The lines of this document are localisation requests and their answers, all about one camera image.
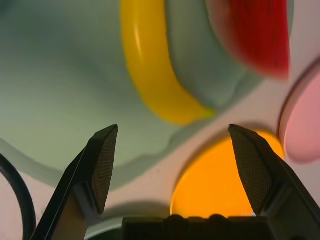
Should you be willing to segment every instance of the red plastic piece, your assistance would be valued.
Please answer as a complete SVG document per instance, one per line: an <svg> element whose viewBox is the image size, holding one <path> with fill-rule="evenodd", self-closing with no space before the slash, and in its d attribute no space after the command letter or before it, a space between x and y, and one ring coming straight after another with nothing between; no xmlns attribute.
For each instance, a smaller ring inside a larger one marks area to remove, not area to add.
<svg viewBox="0 0 320 240"><path fill-rule="evenodd" d="M290 66L287 0L207 0L224 47L255 72L287 80Z"/></svg>

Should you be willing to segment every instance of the white surface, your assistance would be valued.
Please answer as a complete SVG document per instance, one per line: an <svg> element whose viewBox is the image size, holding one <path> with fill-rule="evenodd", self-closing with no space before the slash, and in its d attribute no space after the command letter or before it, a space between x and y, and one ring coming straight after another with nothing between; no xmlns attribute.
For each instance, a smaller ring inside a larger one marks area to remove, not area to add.
<svg viewBox="0 0 320 240"><path fill-rule="evenodd" d="M319 0L296 0L291 34L291 82L280 83L266 80L252 94L239 102L210 126L198 132L192 139L176 149L162 162L130 184L109 194L107 208L133 202L157 202L170 205L177 177L198 147L229 124L258 123L269 126L274 133L278 130L278 120L284 101L295 81L304 70L320 56L320 10ZM287 159L293 170L320 204L319 182L320 162L297 166ZM23 175L40 216L47 206L54 189ZM10 188L0 178L1 217L0 238L2 240L21 239L21 217L18 203Z"/></svg>

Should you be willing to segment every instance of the yellow ring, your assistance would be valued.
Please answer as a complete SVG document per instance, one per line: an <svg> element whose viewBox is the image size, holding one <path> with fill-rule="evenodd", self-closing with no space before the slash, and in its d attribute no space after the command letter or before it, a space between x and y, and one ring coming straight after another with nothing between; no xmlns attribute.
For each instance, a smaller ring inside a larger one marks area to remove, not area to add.
<svg viewBox="0 0 320 240"><path fill-rule="evenodd" d="M176 78L169 56L165 0L121 0L120 9L128 71L146 105L178 125L212 116L214 111L202 106Z"/></svg>

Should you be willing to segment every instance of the orange hole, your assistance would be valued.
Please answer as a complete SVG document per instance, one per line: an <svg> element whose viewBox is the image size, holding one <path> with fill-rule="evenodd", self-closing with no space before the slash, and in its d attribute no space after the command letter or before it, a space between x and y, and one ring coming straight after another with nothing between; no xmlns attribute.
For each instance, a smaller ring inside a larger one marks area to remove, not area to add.
<svg viewBox="0 0 320 240"><path fill-rule="evenodd" d="M266 131L256 132L284 158L277 137ZM170 211L184 218L208 218L213 214L250 216L253 213L238 174L230 137L206 148L193 159L176 186Z"/></svg>

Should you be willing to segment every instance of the black wire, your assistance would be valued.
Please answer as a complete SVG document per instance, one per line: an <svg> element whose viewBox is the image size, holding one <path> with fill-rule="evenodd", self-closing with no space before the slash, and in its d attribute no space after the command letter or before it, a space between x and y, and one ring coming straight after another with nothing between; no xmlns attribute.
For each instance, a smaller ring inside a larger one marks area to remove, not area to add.
<svg viewBox="0 0 320 240"><path fill-rule="evenodd" d="M19 202L22 225L23 225L23 240L30 240L36 230L36 212L30 192L22 179L17 169L0 154L0 172L11 185L16 198Z"/></svg>

